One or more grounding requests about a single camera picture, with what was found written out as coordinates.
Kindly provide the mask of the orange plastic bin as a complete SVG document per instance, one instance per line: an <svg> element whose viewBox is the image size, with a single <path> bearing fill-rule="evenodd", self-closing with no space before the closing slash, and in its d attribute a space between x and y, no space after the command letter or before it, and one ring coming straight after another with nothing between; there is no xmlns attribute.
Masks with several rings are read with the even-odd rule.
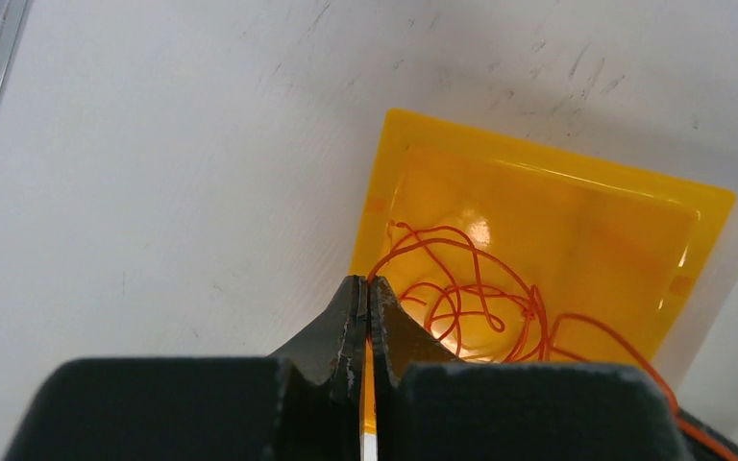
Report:
<svg viewBox="0 0 738 461"><path fill-rule="evenodd" d="M389 111L351 270L477 362L654 359L736 197L402 109Z"/></svg>

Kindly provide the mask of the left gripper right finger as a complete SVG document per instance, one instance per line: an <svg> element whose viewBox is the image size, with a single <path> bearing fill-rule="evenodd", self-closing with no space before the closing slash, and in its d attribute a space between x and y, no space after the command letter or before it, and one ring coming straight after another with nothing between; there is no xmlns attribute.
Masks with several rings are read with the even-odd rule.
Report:
<svg viewBox="0 0 738 461"><path fill-rule="evenodd" d="M663 393L614 363L457 359L368 285L381 460L687 460Z"/></svg>

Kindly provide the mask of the white plastic bin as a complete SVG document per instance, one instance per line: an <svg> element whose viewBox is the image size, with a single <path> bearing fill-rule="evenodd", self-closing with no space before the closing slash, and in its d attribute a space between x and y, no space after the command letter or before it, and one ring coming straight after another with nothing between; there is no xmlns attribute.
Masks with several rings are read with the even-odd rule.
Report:
<svg viewBox="0 0 738 461"><path fill-rule="evenodd" d="M738 444L738 199L654 365L686 410Z"/></svg>

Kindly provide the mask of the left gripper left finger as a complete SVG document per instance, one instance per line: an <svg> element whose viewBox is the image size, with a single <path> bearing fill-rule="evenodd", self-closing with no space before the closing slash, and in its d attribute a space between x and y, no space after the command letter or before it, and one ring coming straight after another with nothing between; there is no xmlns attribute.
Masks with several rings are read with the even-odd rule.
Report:
<svg viewBox="0 0 738 461"><path fill-rule="evenodd" d="M10 460L358 460L368 284L265 356L90 357L40 386Z"/></svg>

